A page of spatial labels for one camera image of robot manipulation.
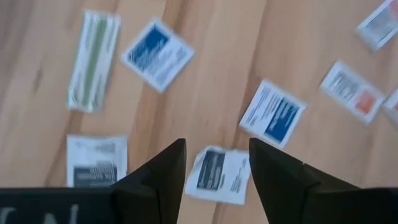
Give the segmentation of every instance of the blue label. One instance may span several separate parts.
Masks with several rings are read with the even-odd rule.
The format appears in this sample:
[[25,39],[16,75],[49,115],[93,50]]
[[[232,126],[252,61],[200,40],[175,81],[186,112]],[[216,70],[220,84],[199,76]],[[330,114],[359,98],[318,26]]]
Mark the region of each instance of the blue label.
[[161,33],[155,25],[136,47],[129,52],[128,60],[141,71],[145,71],[168,41],[169,37]]
[[299,107],[296,104],[283,98],[264,134],[282,142],[298,110]]

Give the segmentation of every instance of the white letter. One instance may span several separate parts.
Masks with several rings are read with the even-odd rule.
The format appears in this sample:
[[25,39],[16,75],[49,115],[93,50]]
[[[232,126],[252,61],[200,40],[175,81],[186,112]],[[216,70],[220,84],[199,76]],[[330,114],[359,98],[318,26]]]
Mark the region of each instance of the white letter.
[[44,216],[43,224],[57,224],[57,221],[55,220],[55,217],[53,214],[46,213]]
[[0,212],[0,224],[6,224],[8,214],[13,211],[15,211],[15,208],[2,208]]
[[77,223],[77,212],[79,211],[78,205],[72,205],[70,208],[70,219],[69,224],[76,224]]

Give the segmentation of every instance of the orange label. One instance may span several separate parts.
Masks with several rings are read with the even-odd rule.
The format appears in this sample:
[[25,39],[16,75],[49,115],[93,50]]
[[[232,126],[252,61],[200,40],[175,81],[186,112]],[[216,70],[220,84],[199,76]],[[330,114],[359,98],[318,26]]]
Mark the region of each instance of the orange label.
[[372,110],[375,102],[376,98],[370,94],[370,92],[364,91],[359,97],[355,108],[364,114],[368,114]]

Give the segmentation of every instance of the black object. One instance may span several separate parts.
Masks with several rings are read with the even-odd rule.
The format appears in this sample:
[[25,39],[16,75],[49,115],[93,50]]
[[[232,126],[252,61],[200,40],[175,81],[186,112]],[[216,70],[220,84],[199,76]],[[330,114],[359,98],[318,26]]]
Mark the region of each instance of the black object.
[[0,224],[177,223],[185,153],[178,139],[107,188],[0,189]]
[[270,224],[398,223],[398,189],[360,189],[255,138],[249,150]]

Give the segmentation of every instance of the wooden floor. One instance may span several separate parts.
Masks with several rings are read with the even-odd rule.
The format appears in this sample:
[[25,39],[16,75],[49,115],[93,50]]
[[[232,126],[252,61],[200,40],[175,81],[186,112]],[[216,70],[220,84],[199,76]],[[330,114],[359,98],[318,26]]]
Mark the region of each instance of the wooden floor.
[[[65,135],[129,135],[133,171],[177,138],[195,155],[248,148],[238,122],[268,78],[308,108],[285,151],[362,187],[398,185],[398,131],[365,126],[318,86],[341,59],[385,94],[398,86],[398,44],[376,54],[354,34],[382,0],[0,0],[0,186],[64,186]],[[82,9],[118,13],[121,36],[99,114],[66,110]],[[196,54],[162,95],[119,61],[153,17]],[[183,196],[179,223],[267,223],[252,180],[245,206]]]

